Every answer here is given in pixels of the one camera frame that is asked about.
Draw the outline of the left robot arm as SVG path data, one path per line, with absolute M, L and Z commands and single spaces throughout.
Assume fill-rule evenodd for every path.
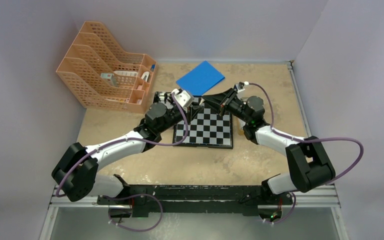
M 51 172 L 57 183 L 55 196 L 68 197 L 71 202 L 83 199 L 95 188 L 100 169 L 154 146 L 162 146 L 164 131 L 181 121 L 187 124 L 201 110 L 202 106 L 198 105 L 186 108 L 176 105 L 168 109 L 163 103 L 153 103 L 138 126 L 127 134 L 96 145 L 71 144 Z

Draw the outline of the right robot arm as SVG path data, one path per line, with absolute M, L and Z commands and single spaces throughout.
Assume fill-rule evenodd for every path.
M 317 137 L 302 138 L 277 131 L 264 119 L 264 101 L 258 96 L 241 100 L 230 88 L 222 93 L 204 95 L 203 102 L 218 114 L 230 113 L 244 122 L 247 140 L 268 147 L 287 159 L 288 172 L 262 182 L 260 196 L 268 204 L 286 192 L 306 193 L 336 177 L 328 154 Z

